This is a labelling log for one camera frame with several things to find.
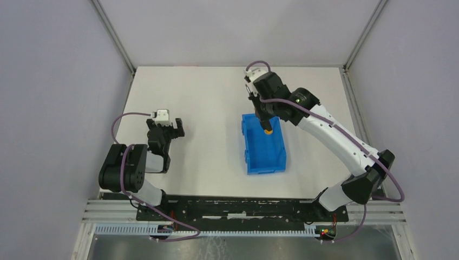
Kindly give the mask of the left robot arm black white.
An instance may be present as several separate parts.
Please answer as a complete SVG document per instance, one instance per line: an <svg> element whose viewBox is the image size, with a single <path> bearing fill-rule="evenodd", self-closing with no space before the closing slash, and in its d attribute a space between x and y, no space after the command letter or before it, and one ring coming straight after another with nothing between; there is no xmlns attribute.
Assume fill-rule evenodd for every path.
<svg viewBox="0 0 459 260"><path fill-rule="evenodd" d="M173 139L185 136L181 118L162 125L146 121L147 143L135 144L129 151L125 144L113 144L99 173L104 190L124 193L141 204L159 206L166 193L146 180L147 173L167 173L171 163L169 149Z"/></svg>

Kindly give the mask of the orange black screwdriver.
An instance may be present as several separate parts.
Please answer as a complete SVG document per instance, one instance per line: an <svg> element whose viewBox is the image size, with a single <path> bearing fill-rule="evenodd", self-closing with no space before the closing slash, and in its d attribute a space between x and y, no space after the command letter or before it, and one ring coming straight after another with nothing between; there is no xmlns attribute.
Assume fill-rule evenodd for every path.
<svg viewBox="0 0 459 260"><path fill-rule="evenodd" d="M273 128L269 120L260 121L260 125L265 134L271 135L273 133Z"/></svg>

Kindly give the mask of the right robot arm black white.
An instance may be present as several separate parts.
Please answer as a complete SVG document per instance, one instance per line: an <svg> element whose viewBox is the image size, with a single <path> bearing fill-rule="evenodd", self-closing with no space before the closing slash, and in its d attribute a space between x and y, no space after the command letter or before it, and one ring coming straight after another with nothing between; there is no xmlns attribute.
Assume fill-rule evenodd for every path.
<svg viewBox="0 0 459 260"><path fill-rule="evenodd" d="M314 200L331 212L358 203L365 205L385 180L395 155L388 149L379 151L345 129L305 88L289 91L273 71L245 71L248 98L265 134L273 133L270 119L278 117L308 132L325 145L349 170L349 176L327 187Z"/></svg>

